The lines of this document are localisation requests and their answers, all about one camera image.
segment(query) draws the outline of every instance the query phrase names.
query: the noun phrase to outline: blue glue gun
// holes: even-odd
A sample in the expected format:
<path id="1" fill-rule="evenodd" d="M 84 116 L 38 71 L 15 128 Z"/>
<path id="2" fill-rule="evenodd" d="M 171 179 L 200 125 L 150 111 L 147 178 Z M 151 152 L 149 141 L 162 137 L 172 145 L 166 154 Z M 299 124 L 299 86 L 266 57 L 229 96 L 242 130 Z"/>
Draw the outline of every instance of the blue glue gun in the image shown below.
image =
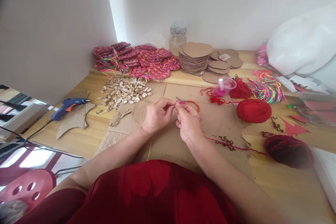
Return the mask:
<path id="1" fill-rule="evenodd" d="M 51 117 L 51 121 L 60 121 L 67 111 L 71 112 L 72 108 L 76 105 L 85 104 L 91 100 L 83 98 L 70 98 L 63 101 L 63 106 L 57 110 Z"/>

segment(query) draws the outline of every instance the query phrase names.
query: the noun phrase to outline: pink plastic cup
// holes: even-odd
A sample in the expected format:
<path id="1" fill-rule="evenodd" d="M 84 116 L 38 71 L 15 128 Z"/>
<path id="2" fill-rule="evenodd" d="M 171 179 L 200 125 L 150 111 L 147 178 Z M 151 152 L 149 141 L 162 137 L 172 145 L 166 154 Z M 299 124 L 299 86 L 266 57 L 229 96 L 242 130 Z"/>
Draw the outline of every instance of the pink plastic cup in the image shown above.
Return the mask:
<path id="1" fill-rule="evenodd" d="M 223 90 L 221 90 L 220 87 L 220 79 L 223 80 Z M 222 97 L 229 93 L 232 89 L 234 89 L 237 86 L 237 83 L 235 82 L 234 79 L 229 78 L 229 77 L 222 77 L 218 80 L 217 87 L 215 88 L 215 95 Z"/>

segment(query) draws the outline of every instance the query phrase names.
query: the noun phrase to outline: small scissors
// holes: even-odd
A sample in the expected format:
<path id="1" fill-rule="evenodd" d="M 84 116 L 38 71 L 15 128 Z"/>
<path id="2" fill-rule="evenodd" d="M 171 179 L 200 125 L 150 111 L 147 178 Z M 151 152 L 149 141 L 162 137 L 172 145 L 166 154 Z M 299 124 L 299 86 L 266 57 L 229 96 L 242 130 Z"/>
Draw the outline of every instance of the small scissors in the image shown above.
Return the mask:
<path id="1" fill-rule="evenodd" d="M 176 97 L 176 99 L 179 101 L 179 102 L 184 102 L 184 103 L 187 103 L 188 105 L 190 105 L 189 103 L 194 103 L 196 106 L 197 106 L 197 112 L 199 112 L 201 110 L 200 106 L 197 104 L 197 102 L 195 101 L 191 101 L 191 100 L 181 100 L 180 98 Z"/>

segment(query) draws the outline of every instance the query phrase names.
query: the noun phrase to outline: tag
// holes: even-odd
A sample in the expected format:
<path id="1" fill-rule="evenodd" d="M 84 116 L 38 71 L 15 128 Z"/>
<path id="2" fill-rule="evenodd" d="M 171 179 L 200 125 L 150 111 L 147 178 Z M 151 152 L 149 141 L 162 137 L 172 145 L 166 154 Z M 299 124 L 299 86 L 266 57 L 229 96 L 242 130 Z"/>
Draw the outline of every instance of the tag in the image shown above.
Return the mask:
<path id="1" fill-rule="evenodd" d="M 220 59 L 221 61 L 225 61 L 225 60 L 227 60 L 227 59 L 229 59 L 229 58 L 231 58 L 231 56 L 228 55 L 228 54 L 224 54 L 224 55 L 219 56 L 219 59 Z"/>

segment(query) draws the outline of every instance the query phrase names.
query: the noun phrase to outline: peanut shells pile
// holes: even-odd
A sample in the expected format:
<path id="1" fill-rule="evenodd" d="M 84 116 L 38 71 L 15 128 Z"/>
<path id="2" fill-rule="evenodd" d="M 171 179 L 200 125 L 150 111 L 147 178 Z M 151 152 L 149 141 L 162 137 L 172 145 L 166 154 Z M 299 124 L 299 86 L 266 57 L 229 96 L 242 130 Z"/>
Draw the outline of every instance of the peanut shells pile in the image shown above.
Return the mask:
<path id="1" fill-rule="evenodd" d="M 136 103 L 143 100 L 146 96 L 152 95 L 152 89 L 146 87 L 147 80 L 145 78 L 133 77 L 115 77 L 106 82 L 106 85 L 100 91 L 105 96 L 98 97 L 102 100 L 102 106 L 107 106 L 105 113 L 110 110 L 118 110 L 120 104 Z"/>

